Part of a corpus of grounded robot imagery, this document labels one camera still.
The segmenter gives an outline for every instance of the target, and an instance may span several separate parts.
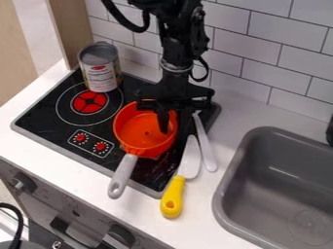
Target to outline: pot handle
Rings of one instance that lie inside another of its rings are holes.
[[[138,157],[133,154],[126,154],[121,163],[119,164],[115,174],[112,177],[111,183],[108,188],[110,198],[119,198],[124,190],[131,174],[134,171]]]

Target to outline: can label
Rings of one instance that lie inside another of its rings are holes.
[[[107,64],[88,65],[80,61],[86,87],[95,92],[116,89],[122,83],[122,73],[117,57]]]

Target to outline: yellow utensil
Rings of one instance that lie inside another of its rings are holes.
[[[167,218],[177,218],[183,210],[185,180],[195,179],[202,164],[202,154],[196,136],[189,135],[176,176],[173,176],[161,199],[161,212]]]

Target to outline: yellow handle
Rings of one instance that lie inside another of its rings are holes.
[[[171,180],[165,194],[161,199],[161,212],[167,218],[177,218],[183,209],[183,190],[185,178],[176,175]]]

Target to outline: gray sink basin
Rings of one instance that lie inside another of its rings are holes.
[[[333,248],[333,149],[272,127],[248,132],[214,194],[230,233],[263,248]]]

